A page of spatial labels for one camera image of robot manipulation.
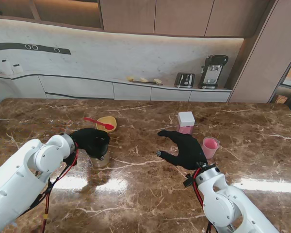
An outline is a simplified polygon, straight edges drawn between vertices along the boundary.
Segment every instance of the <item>pink container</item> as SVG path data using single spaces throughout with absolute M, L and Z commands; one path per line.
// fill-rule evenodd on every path
M 192 134 L 195 119 L 192 112 L 181 112 L 178 113 L 178 127 L 177 131 L 183 134 Z
M 211 159 L 219 148 L 220 142 L 214 137 L 205 137 L 203 140 L 202 150 L 206 159 Z
M 178 125 L 178 127 L 177 127 L 177 131 L 179 132 L 179 133 L 183 133 L 183 134 L 192 134 L 192 131 L 193 131 L 193 127 L 194 126 L 183 126 L 183 127 L 181 127 L 181 126 L 179 126 Z

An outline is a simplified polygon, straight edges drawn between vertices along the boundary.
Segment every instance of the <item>yellow bowl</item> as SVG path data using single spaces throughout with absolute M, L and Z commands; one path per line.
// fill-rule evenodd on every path
M 103 130 L 107 133 L 111 133 L 116 129 L 116 119 L 113 116 L 104 116 L 102 118 L 99 118 L 97 121 L 103 123 L 103 124 L 110 124 L 114 126 L 112 130 L 107 130 L 104 126 L 96 124 L 96 128 L 98 130 Z

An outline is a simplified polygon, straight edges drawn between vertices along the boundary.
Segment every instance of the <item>white wall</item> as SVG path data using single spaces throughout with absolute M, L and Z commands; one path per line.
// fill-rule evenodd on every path
M 71 55 L 29 50 L 1 50 L 1 60 L 20 64 L 24 71 L 55 72 L 102 80 L 126 80 L 126 76 L 159 78 L 172 85 L 178 72 L 200 79 L 209 54 L 229 56 L 219 86 L 224 86 L 243 39 L 179 38 L 152 35 L 102 33 L 0 19 L 0 42 L 39 44 L 70 49 Z

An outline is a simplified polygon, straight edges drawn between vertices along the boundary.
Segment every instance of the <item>pink cup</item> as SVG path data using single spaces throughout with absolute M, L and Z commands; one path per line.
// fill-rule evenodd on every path
M 211 159 L 219 148 L 220 142 L 214 137 L 205 137 L 203 140 L 202 150 L 206 159 Z

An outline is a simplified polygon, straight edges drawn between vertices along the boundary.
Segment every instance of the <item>red spoon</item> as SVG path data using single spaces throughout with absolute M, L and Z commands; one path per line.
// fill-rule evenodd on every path
M 93 123 L 96 123 L 98 125 L 102 125 L 103 127 L 105 127 L 106 130 L 113 130 L 114 129 L 114 126 L 113 125 L 110 125 L 110 124 L 104 124 L 104 123 L 101 123 L 99 121 L 96 121 L 96 120 L 93 120 L 91 118 L 87 118 L 85 117 L 84 120 L 88 120 L 88 121 L 91 121 Z

